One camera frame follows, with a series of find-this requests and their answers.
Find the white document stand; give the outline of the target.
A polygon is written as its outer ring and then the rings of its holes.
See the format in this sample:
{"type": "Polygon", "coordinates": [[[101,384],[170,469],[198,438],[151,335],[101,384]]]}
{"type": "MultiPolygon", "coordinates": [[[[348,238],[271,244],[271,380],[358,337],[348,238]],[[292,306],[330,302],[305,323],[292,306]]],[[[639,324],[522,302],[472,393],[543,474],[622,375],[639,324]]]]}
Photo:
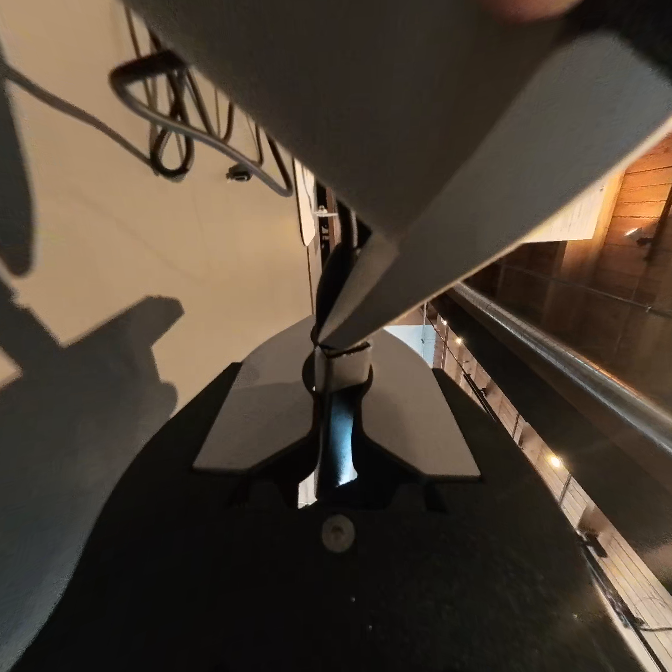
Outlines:
{"type": "Polygon", "coordinates": [[[314,174],[296,158],[292,159],[292,166],[296,186],[300,236],[303,245],[307,248],[314,240],[316,232],[319,231],[318,219],[334,219],[338,217],[338,212],[334,208],[329,210],[327,206],[318,205],[314,174]]]}

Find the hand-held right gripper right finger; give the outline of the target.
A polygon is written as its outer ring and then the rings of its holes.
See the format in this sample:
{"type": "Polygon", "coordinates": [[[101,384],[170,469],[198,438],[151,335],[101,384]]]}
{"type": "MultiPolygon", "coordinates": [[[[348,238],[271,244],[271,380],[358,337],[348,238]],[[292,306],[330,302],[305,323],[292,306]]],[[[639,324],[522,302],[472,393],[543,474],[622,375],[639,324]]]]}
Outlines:
{"type": "Polygon", "coordinates": [[[359,486],[372,508],[403,489],[446,512],[440,486],[471,483],[479,467],[430,365],[394,335],[375,335],[359,414],[359,486]]]}

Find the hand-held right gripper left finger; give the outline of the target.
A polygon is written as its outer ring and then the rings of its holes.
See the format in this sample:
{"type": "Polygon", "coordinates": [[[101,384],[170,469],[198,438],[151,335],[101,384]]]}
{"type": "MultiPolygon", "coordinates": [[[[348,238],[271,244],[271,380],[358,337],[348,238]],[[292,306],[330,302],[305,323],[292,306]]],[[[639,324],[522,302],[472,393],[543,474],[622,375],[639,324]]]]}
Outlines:
{"type": "Polygon", "coordinates": [[[303,318],[243,360],[194,470],[251,475],[308,437],[314,417],[314,323],[313,317],[303,318]]]}

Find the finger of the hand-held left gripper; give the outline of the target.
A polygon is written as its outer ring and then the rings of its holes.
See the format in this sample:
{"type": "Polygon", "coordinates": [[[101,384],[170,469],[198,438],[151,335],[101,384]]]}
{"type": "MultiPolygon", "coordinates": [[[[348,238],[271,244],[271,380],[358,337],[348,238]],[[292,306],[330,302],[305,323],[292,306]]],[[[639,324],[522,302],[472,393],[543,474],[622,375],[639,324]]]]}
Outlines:
{"type": "Polygon", "coordinates": [[[125,1],[372,230],[318,340],[351,348],[671,128],[671,82],[565,15],[480,1],[125,1]]]}

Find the white usb hub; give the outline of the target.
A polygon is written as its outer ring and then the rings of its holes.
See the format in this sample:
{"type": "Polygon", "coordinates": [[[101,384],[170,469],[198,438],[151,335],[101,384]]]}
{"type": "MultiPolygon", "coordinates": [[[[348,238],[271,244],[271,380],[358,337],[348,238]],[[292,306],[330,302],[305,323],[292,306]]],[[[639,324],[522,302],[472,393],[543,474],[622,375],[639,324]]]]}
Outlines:
{"type": "Polygon", "coordinates": [[[357,478],[353,433],[362,391],[371,369],[370,344],[337,351],[315,348],[315,393],[318,403],[318,459],[315,496],[325,500],[357,478]]]}

